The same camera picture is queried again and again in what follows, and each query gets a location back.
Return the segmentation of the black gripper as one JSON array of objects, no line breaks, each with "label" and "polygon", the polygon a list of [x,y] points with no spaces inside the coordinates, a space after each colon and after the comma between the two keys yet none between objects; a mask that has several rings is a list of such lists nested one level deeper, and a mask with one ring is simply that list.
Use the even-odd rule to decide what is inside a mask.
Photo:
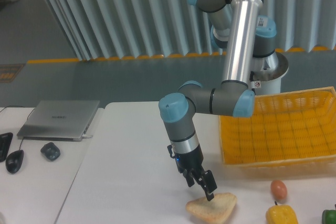
[{"label": "black gripper", "polygon": [[214,191],[217,184],[211,170],[204,170],[202,167],[203,153],[200,145],[191,152],[179,154],[173,151],[173,146],[167,146],[170,158],[175,159],[177,170],[186,179],[188,187],[192,187],[195,182],[203,189],[206,199],[214,199]]}]

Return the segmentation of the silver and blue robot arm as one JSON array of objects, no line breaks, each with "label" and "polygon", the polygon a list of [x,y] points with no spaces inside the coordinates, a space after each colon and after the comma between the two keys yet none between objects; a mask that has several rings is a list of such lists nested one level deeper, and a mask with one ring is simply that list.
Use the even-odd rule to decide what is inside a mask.
[{"label": "silver and blue robot arm", "polygon": [[193,123],[196,113],[236,118],[252,116],[255,94],[249,88],[257,18],[264,0],[187,0],[210,14],[213,41],[226,49],[220,88],[206,90],[188,81],[178,92],[159,101],[161,119],[170,140],[168,151],[189,186],[199,184],[207,200],[217,188],[210,170],[202,167],[203,154]]}]

